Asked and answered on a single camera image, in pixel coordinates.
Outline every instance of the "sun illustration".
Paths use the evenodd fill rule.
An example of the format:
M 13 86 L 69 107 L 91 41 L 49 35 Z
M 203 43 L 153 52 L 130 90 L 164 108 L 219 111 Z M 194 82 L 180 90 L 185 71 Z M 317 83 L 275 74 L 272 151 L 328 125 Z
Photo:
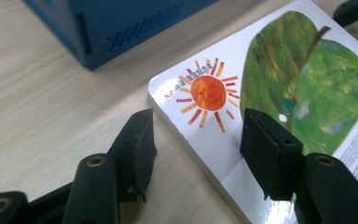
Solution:
M 193 117 L 188 122 L 189 125 L 194 123 L 202 114 L 200 128 L 203 128 L 208 114 L 211 112 L 214 114 L 220 130 L 224 133 L 226 130 L 220 119 L 220 113 L 226 113 L 231 119 L 234 119 L 234 115 L 228 109 L 225 111 L 225 109 L 222 108 L 226 102 L 238 107 L 238 104 L 234 100 L 239 100 L 240 96 L 238 96 L 238 92 L 232 88 L 232 86 L 236 85 L 235 80 L 237 80 L 238 77 L 221 78 L 225 64 L 223 62 L 219 63 L 218 61 L 216 58 L 214 65 L 211 65 L 211 60 L 207 60 L 205 66 L 200 66 L 199 62 L 196 61 L 196 71 L 193 72 L 190 69 L 186 69 L 188 75 L 186 77 L 179 76 L 183 81 L 183 85 L 177 88 L 177 90 L 188 93 L 189 96 L 188 98 L 176 99 L 176 102 L 190 103 L 181 109 L 182 113 L 193 112 L 194 109 L 196 109 Z

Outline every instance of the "wooden table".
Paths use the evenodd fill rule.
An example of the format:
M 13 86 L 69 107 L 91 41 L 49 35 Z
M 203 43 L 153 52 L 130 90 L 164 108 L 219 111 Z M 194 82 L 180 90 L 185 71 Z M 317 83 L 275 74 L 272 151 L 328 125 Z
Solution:
M 285 2 L 220 0 L 90 72 L 20 0 L 0 0 L 0 192 L 32 201 L 71 182 L 150 107 L 151 77 Z M 316 3 L 331 15 L 342 1 Z M 358 22 L 348 30 L 358 39 Z M 123 223 L 241 223 L 157 115 L 154 125 L 147 203 L 123 203 Z

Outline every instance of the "white dot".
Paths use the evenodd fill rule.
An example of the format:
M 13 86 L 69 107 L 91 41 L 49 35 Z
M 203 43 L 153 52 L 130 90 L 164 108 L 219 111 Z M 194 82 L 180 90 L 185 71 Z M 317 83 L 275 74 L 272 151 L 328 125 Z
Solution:
M 281 122 L 283 122 L 283 123 L 286 123 L 286 122 L 287 122 L 287 117 L 286 117 L 285 115 L 283 115 L 283 114 L 280 114 L 280 115 L 279 115 L 279 120 L 280 120 Z

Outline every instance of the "black plastic part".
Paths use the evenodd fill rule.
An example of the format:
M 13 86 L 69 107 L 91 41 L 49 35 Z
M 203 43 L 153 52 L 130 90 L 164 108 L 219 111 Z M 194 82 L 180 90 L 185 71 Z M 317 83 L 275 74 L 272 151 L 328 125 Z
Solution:
M 34 223 L 61 223 L 71 187 L 72 183 L 69 183 L 32 201 L 29 211 L 31 220 Z
M 270 115 L 249 108 L 244 113 L 241 154 L 266 199 L 291 201 L 294 168 L 304 160 L 302 143 Z
M 76 171 L 62 224 L 119 223 L 115 165 L 108 154 L 83 159 Z
M 29 205 L 24 193 L 18 191 L 0 193 L 0 223 L 28 223 L 29 219 L 25 215 L 28 209 Z
M 154 144 L 153 110 L 133 114 L 108 151 L 116 166 L 118 198 L 121 202 L 136 202 L 139 195 L 145 201 L 153 162 L 157 156 Z
M 350 0 L 339 6 L 333 15 L 333 20 L 342 27 L 358 21 L 358 0 Z
M 156 155 L 153 111 L 135 113 L 108 153 L 79 163 L 73 183 L 31 203 L 22 192 L 0 193 L 0 224 L 119 223 L 119 202 L 145 201 Z
M 306 156 L 303 176 L 323 223 L 358 223 L 358 181 L 340 160 L 311 153 Z M 301 193 L 296 195 L 296 203 L 305 203 Z M 315 223 L 310 216 L 296 215 L 305 220 L 302 223 Z

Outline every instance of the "yellow sun ray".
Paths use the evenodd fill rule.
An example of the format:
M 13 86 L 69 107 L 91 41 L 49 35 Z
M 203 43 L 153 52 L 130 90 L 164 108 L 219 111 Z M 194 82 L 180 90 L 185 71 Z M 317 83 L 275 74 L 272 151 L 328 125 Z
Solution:
M 222 78 L 220 79 L 222 82 L 227 82 L 227 81 L 232 81 L 232 80 L 237 80 L 238 76 L 234 76 L 234 77 L 226 77 L 226 78 Z
M 182 113 L 185 113 L 185 112 L 191 110 L 192 108 L 194 108 L 194 107 L 196 107 L 196 106 L 197 106 L 197 104 L 194 103 L 194 104 L 192 104 L 192 105 L 186 106 L 185 108 L 181 109 L 180 111 L 181 111 Z
M 205 120 L 206 120 L 207 116 L 208 116 L 208 110 L 204 110 L 204 112 L 202 114 L 200 128 L 203 128 L 203 126 L 205 125 Z
M 199 61 L 196 60 L 196 66 L 198 69 L 200 69 L 200 64 L 199 64 Z
M 206 63 L 211 63 L 211 60 L 210 59 L 207 59 L 206 60 Z M 209 70 L 209 67 L 206 69 L 206 74 L 209 74 L 210 70 Z
M 222 75 L 222 71 L 223 71 L 224 67 L 225 67 L 225 63 L 221 62 L 220 66 L 219 66 L 219 69 L 217 69 L 217 73 L 216 73 L 217 77 L 220 77 Z
M 232 93 L 236 93 L 236 90 L 232 90 L 232 89 L 226 89 L 227 92 L 232 92 Z
M 181 78 L 188 85 L 191 85 L 191 82 L 187 78 L 185 78 L 184 76 L 179 76 L 179 78 Z
M 187 92 L 187 93 L 191 93 L 191 90 L 189 90 L 187 88 L 184 88 L 184 87 L 179 88 L 179 91 L 184 91 L 184 92 Z
M 238 107 L 238 105 L 234 102 L 234 101 L 232 101 L 231 99 L 227 99 L 232 105 L 234 105 L 235 107 Z

